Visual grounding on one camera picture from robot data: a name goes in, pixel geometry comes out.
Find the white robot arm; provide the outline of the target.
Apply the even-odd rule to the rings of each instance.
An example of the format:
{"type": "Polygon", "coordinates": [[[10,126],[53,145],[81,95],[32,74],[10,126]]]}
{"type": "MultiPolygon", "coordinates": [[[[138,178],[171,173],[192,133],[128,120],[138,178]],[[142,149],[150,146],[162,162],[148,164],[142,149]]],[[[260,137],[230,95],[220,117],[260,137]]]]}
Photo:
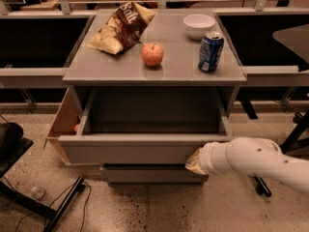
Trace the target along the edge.
{"type": "Polygon", "coordinates": [[[284,155],[270,139],[238,137],[229,142],[206,143],[186,160],[185,168],[199,175],[235,171],[270,178],[309,194],[309,161],[284,155]]]}

